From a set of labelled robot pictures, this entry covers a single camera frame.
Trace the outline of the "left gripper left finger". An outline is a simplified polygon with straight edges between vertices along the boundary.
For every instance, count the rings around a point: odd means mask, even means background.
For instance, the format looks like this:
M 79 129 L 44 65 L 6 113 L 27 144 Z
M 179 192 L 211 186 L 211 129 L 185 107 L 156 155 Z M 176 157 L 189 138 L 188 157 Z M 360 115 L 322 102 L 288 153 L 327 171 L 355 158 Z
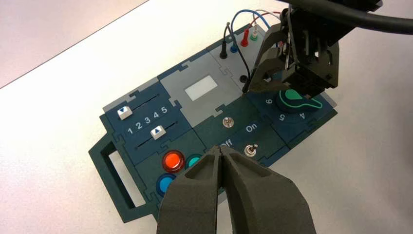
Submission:
M 158 234 L 214 234 L 222 152 L 212 147 L 168 186 L 157 220 Z

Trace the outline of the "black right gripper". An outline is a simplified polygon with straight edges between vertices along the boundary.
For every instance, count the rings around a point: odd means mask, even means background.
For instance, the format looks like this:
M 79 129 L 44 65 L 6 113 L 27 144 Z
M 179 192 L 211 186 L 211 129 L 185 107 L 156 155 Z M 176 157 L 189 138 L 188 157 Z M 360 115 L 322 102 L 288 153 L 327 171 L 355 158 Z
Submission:
M 291 65 L 282 80 L 307 98 L 338 86 L 339 40 L 359 27 L 360 18 L 382 7 L 380 0 L 289 0 L 283 16 L 291 39 Z M 286 41 L 280 23 L 264 35 L 248 90 L 254 93 L 287 90 L 279 80 L 265 81 L 285 69 L 282 49 Z

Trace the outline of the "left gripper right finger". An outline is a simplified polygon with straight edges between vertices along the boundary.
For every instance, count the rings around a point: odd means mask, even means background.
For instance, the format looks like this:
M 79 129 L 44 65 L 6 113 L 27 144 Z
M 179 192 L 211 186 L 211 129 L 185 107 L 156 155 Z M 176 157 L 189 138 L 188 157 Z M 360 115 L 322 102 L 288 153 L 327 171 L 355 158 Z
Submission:
M 233 233 L 316 233 L 309 205 L 292 180 L 234 149 L 220 151 Z

